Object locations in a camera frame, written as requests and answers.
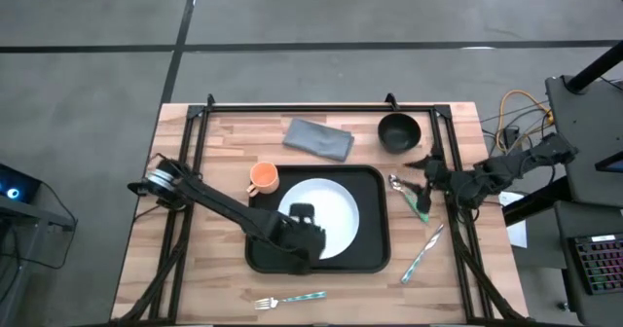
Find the white paper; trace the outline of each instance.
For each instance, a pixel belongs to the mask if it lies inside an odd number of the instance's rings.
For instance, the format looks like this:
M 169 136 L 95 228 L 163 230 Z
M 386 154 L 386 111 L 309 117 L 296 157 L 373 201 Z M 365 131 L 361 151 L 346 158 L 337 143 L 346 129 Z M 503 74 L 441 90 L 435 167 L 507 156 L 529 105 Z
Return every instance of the white paper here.
M 519 195 L 512 192 L 502 192 L 499 194 L 499 203 L 502 205 L 508 205 L 515 200 L 520 200 L 524 195 Z M 522 248 L 528 248 L 528 235 L 526 234 L 526 220 L 520 221 L 515 225 L 511 225 L 506 228 L 508 232 L 508 239 L 510 239 L 511 245 L 515 245 Z

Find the wooden table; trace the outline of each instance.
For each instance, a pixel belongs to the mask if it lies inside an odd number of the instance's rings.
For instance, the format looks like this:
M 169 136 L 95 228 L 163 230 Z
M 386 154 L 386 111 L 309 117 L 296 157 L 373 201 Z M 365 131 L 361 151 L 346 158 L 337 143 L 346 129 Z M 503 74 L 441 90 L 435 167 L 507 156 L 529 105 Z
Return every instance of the wooden table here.
M 451 103 L 460 155 L 464 167 L 487 157 L 474 103 Z M 187 104 L 167 104 L 159 117 L 151 155 L 176 159 Z M 421 143 L 408 153 L 392 156 L 378 142 L 377 124 L 385 113 L 212 113 L 208 122 L 202 162 L 203 180 L 221 192 L 247 203 L 244 191 L 248 172 L 258 161 L 276 164 L 333 164 L 334 162 L 282 146 L 293 117 L 351 131 L 354 145 L 347 164 L 370 164 L 386 178 L 390 173 L 422 183 L 421 171 L 402 165 L 423 158 L 432 145 L 427 114 L 410 114 L 421 126 Z M 446 154 L 448 136 L 441 126 Z M 192 160 L 194 131 L 191 143 Z M 312 323 L 450 323 L 464 322 L 457 270 L 450 232 L 445 231 L 435 248 L 421 262 L 407 285 L 400 277 L 440 223 L 447 224 L 446 207 L 439 192 L 433 193 L 430 224 L 413 215 L 396 192 L 386 188 L 391 237 L 391 260 L 374 274 L 313 274 L 292 276 L 260 274 L 244 260 L 244 236 L 238 225 L 197 206 L 193 217 L 178 323 L 203 324 L 312 324 Z M 143 199 L 137 213 L 155 203 Z M 141 217 L 133 226 L 112 317 L 129 310 L 154 276 L 165 227 L 165 210 Z M 523 315 L 527 308 L 522 293 L 504 219 L 497 205 L 481 207 L 476 224 L 485 270 L 511 306 Z M 170 291 L 165 288 L 163 308 Z M 479 307 L 475 280 L 470 279 L 474 306 Z M 286 298 L 327 291 L 325 300 L 256 311 L 253 301 L 265 297 Z

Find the keyboard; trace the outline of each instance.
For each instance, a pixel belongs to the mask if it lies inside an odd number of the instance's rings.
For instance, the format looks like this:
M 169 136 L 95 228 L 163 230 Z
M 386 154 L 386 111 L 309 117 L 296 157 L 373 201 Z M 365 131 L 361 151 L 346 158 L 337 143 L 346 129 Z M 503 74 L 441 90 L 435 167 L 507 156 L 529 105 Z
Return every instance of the keyboard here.
M 588 294 L 623 292 L 623 234 L 568 241 Z

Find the fork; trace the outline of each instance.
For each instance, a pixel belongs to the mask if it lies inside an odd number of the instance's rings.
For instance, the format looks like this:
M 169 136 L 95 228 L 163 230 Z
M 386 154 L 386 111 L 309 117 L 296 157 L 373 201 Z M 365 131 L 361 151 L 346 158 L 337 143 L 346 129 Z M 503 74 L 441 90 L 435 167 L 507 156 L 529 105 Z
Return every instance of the fork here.
M 306 294 L 304 296 L 298 296 L 298 297 L 288 298 L 288 299 L 283 299 L 283 300 L 270 297 L 270 298 L 265 298 L 265 299 L 260 299 L 258 301 L 255 301 L 255 309 L 274 309 L 276 308 L 276 305 L 279 304 L 279 302 L 283 302 L 283 303 L 301 302 L 305 300 L 322 299 L 326 297 L 327 297 L 327 292 L 315 292 L 311 294 Z

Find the gray floor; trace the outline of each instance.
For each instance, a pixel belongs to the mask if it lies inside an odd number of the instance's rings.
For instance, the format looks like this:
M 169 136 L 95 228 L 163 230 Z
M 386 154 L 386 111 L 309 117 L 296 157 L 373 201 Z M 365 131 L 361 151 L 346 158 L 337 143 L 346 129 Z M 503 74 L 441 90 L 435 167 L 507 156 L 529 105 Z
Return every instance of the gray floor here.
M 185 2 L 0 0 L 0 47 L 171 45 Z M 187 42 L 610 40 L 623 38 L 622 14 L 621 0 L 196 0 Z M 476 101 L 486 118 L 505 92 L 544 99 L 546 77 L 572 74 L 605 50 L 184 54 L 172 101 L 204 101 L 209 92 L 222 102 L 378 101 L 391 91 L 404 101 Z M 20 325 L 108 318 L 136 204 L 125 185 L 142 174 L 170 60 L 0 54 L 0 163 L 47 180 L 80 219 L 66 266 L 31 279 Z M 607 77 L 623 77 L 623 66 Z M 507 109 L 528 104 L 513 97 Z M 533 191 L 549 172 L 513 189 Z M 45 259 L 57 260 L 65 243 L 50 236 Z M 556 311 L 558 272 L 518 264 L 531 315 L 576 322 Z

